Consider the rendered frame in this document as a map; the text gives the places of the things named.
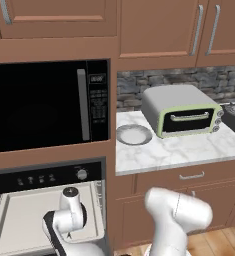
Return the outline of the brown wall cupboard door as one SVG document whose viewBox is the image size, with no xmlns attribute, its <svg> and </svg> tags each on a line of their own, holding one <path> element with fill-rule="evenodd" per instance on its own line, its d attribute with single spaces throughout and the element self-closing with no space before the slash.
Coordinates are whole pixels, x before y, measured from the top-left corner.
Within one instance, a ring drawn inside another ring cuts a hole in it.
<svg viewBox="0 0 235 256">
<path fill-rule="evenodd" d="M 102 37 L 116 34 L 116 0 L 6 0 L 3 39 Z"/>
<path fill-rule="evenodd" d="M 199 4 L 205 12 L 207 0 L 120 0 L 120 57 L 190 56 Z"/>
<path fill-rule="evenodd" d="M 211 54 L 205 56 L 214 23 L 216 4 L 221 6 L 221 12 Z M 235 0 L 209 0 L 196 66 L 235 66 Z"/>
</svg>

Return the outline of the black toaster oven door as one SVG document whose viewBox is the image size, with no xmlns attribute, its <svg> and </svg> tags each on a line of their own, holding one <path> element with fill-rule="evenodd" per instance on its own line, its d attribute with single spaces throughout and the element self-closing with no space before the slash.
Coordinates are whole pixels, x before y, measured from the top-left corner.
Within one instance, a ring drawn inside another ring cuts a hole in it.
<svg viewBox="0 0 235 256">
<path fill-rule="evenodd" d="M 204 120 L 173 122 L 170 119 L 171 115 L 188 116 L 188 115 L 203 114 L 204 112 L 209 113 L 209 117 Z M 213 113 L 214 113 L 213 108 L 169 112 L 164 117 L 163 131 L 170 133 L 170 132 L 181 132 L 181 131 L 190 131 L 190 130 L 199 130 L 199 129 L 209 128 L 212 121 Z"/>
</svg>

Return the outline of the brown drawer front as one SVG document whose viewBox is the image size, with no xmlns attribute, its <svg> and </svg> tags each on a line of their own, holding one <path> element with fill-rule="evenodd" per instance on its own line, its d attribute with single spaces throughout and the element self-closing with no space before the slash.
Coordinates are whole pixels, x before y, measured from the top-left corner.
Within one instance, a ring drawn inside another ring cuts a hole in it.
<svg viewBox="0 0 235 256">
<path fill-rule="evenodd" d="M 180 180 L 179 175 L 188 176 L 205 172 L 203 178 Z M 198 184 L 235 179 L 235 160 L 215 162 L 174 169 L 158 170 L 136 175 L 135 193 L 145 193 L 151 187 L 179 189 Z"/>
</svg>

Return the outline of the black built-in microwave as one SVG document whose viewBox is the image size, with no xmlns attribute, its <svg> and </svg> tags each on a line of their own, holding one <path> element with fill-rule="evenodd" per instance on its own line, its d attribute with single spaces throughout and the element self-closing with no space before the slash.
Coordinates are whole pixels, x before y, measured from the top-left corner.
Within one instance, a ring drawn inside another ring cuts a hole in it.
<svg viewBox="0 0 235 256">
<path fill-rule="evenodd" d="M 77 70 L 84 69 L 90 139 L 82 138 Z M 109 138 L 110 61 L 0 64 L 0 152 Z"/>
</svg>

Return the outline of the black built-in oven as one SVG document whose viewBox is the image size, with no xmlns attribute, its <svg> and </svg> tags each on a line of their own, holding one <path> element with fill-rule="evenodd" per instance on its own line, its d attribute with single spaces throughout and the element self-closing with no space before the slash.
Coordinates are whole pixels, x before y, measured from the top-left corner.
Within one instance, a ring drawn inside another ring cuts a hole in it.
<svg viewBox="0 0 235 256">
<path fill-rule="evenodd" d="M 80 169 L 88 172 L 85 180 L 79 180 L 76 176 Z M 76 184 L 93 182 L 101 207 L 105 235 L 95 242 L 81 243 L 94 243 L 106 253 L 106 256 L 111 256 L 106 228 L 105 180 L 106 160 L 103 157 L 3 169 L 0 170 L 0 201 L 2 196 L 8 193 L 57 186 L 75 187 Z"/>
</svg>

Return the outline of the grey round plate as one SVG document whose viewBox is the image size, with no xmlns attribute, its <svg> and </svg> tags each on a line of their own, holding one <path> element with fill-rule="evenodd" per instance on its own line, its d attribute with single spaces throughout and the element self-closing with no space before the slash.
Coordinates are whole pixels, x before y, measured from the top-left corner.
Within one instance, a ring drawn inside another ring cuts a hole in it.
<svg viewBox="0 0 235 256">
<path fill-rule="evenodd" d="M 149 143 L 152 139 L 152 133 L 142 125 L 128 124 L 117 128 L 116 138 L 125 145 L 139 146 Z"/>
</svg>

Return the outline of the brown base cupboard door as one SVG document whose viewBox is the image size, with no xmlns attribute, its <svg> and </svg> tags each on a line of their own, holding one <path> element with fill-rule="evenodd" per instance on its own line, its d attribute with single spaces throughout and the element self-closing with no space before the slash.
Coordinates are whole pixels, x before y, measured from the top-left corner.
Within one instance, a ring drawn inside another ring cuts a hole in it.
<svg viewBox="0 0 235 256">
<path fill-rule="evenodd" d="M 148 244 L 154 235 L 154 221 L 145 209 L 145 195 L 118 199 L 116 201 L 116 228 L 114 248 Z"/>
<path fill-rule="evenodd" d="M 235 181 L 195 186 L 187 194 L 207 202 L 213 211 L 213 219 L 207 231 L 222 229 L 227 225 L 235 206 Z"/>
</svg>

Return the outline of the silver oven knob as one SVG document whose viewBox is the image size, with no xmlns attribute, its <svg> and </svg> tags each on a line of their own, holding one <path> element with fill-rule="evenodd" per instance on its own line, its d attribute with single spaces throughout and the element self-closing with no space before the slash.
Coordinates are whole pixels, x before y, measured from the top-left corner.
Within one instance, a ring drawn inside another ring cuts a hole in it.
<svg viewBox="0 0 235 256">
<path fill-rule="evenodd" d="M 85 169 L 80 169 L 77 171 L 76 176 L 79 180 L 85 180 L 88 176 L 88 172 Z"/>
</svg>

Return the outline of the pale oven tray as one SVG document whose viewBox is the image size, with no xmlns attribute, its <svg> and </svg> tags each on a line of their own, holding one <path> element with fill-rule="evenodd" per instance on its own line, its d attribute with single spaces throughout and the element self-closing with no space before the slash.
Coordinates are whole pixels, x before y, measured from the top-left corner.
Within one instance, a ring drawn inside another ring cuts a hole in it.
<svg viewBox="0 0 235 256">
<path fill-rule="evenodd" d="M 67 242 L 95 242 L 104 237 L 100 203 L 93 182 L 76 184 L 80 201 L 87 211 L 85 227 L 70 234 Z M 47 256 L 54 253 L 42 230 L 42 219 L 48 211 L 60 208 L 64 186 L 43 188 L 2 196 L 0 201 L 0 256 Z"/>
</svg>

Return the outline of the grey and green toaster oven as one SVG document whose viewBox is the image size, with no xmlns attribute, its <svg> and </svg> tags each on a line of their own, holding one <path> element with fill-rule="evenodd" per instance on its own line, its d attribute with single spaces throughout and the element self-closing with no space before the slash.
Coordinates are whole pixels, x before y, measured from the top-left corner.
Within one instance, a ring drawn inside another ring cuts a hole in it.
<svg viewBox="0 0 235 256">
<path fill-rule="evenodd" d="M 163 131 L 164 117 L 167 113 L 206 108 L 214 109 L 209 128 L 170 133 Z M 141 111 L 159 138 L 212 133 L 214 126 L 220 126 L 215 124 L 215 120 L 222 117 L 217 116 L 219 110 L 223 110 L 219 104 L 189 84 L 152 87 L 142 94 Z"/>
</svg>

